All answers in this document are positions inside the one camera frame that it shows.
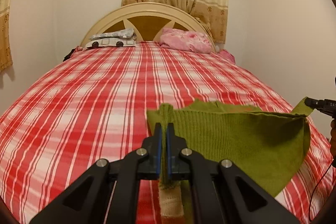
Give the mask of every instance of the metal screw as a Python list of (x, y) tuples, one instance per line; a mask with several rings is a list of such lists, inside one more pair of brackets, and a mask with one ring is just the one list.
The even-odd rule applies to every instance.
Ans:
[(109, 162), (106, 159), (97, 160), (96, 165), (99, 167), (105, 167)]
[(193, 153), (193, 151), (190, 148), (183, 148), (181, 150), (181, 153), (184, 156), (190, 156)]
[(147, 154), (147, 150), (144, 149), (144, 148), (139, 148), (136, 153), (139, 155), (139, 156), (145, 156)]
[(231, 160), (222, 160), (221, 165), (225, 168), (230, 168), (232, 166)]

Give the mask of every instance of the black cable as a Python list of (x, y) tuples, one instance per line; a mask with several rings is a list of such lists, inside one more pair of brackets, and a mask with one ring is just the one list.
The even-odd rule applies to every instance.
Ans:
[(309, 218), (309, 221), (312, 222), (311, 218), (310, 218), (310, 207), (311, 207), (311, 201), (313, 200), (313, 195), (314, 195), (314, 192), (316, 190), (316, 188), (318, 187), (318, 185), (320, 184), (320, 182), (323, 180), (324, 176), (328, 173), (330, 167), (332, 166), (333, 162), (329, 165), (328, 169), (326, 170), (326, 172), (323, 174), (323, 176), (321, 177), (320, 181), (316, 184), (314, 190), (313, 190), (313, 193), (311, 193), (311, 197), (310, 197), (310, 201), (309, 201), (309, 209), (308, 209), (308, 218)]

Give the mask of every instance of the green sweater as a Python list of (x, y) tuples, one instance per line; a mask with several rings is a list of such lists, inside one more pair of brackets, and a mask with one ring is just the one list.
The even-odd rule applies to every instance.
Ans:
[[(196, 100), (183, 109), (170, 104), (148, 110), (151, 132), (156, 122), (163, 130), (174, 123), (175, 134), (186, 139), (188, 147), (206, 159), (232, 160), (248, 176), (275, 197), (300, 168), (310, 146), (310, 128), (306, 116), (312, 112), (304, 99), (291, 113), (263, 112), (253, 106), (227, 105)], [(162, 170), (166, 170), (162, 153)], [(169, 187), (165, 172), (161, 186)]]

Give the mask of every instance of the wooden headboard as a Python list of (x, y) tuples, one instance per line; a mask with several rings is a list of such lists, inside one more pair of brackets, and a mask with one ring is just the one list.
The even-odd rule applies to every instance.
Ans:
[(81, 46), (84, 47), (94, 34), (127, 28), (134, 29), (137, 41), (159, 41), (164, 27), (207, 34), (195, 18), (178, 8), (167, 4), (142, 2), (123, 6), (103, 17), (88, 31)]

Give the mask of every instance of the red plaid bedsheet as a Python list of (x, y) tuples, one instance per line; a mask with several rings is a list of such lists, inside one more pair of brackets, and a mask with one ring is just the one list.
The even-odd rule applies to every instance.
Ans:
[[(40, 78), (0, 118), (1, 197), (29, 223), (97, 159), (123, 158), (148, 136), (146, 109), (176, 108), (195, 98), (250, 104), (265, 111), (292, 107), (248, 71), (216, 54), (159, 48), (99, 48), (76, 52)], [(311, 127), (304, 164), (277, 196), (308, 223), (314, 185), (332, 161), (329, 143)], [(315, 215), (332, 190), (331, 169), (313, 199)], [(142, 181), (137, 223), (159, 224), (157, 182)]]

